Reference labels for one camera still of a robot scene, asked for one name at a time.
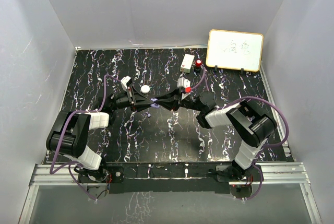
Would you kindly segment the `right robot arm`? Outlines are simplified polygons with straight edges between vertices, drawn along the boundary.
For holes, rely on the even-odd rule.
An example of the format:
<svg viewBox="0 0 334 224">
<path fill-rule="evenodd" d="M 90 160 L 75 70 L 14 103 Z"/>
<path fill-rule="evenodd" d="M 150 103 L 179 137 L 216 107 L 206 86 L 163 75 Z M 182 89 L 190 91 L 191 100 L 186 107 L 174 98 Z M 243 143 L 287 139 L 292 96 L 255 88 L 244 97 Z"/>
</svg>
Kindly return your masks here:
<svg viewBox="0 0 334 224">
<path fill-rule="evenodd" d="M 232 161 L 233 176 L 240 181 L 251 175 L 253 161 L 277 128 L 276 121 L 256 109 L 256 104 L 250 97 L 243 97 L 232 105 L 217 109 L 213 92 L 204 91 L 192 97 L 176 89 L 168 95 L 155 98 L 154 102 L 170 111 L 179 108 L 198 111 L 196 119 L 203 128 L 232 125 L 242 139 L 239 151 Z"/>
</svg>

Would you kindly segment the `white earbud charging case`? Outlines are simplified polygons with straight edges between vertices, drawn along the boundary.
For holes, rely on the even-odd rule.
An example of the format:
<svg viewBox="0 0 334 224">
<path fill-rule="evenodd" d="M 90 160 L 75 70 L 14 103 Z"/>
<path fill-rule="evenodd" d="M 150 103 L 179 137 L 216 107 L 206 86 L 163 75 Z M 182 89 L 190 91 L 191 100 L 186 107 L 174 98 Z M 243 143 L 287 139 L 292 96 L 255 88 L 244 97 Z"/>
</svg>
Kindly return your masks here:
<svg viewBox="0 0 334 224">
<path fill-rule="evenodd" d="M 148 85 L 142 85 L 140 87 L 140 91 L 143 93 L 143 94 L 148 94 L 150 92 L 150 87 Z"/>
</svg>

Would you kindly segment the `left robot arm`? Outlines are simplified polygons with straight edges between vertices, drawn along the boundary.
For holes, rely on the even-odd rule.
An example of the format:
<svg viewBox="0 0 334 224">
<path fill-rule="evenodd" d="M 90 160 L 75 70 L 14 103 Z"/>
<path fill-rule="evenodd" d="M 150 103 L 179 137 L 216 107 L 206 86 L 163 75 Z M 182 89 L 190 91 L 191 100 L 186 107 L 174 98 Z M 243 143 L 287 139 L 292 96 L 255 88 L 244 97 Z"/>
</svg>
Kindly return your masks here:
<svg viewBox="0 0 334 224">
<path fill-rule="evenodd" d="M 90 170 L 90 176 L 97 182 L 106 179 L 108 169 L 101 165 L 102 157 L 91 150 L 88 133 L 91 130 L 106 128 L 112 124 L 116 110 L 130 108 L 133 112 L 145 110 L 153 104 L 130 85 L 118 95 L 104 94 L 92 111 L 61 111 L 46 140 L 46 148 L 55 155 L 63 155 Z"/>
</svg>

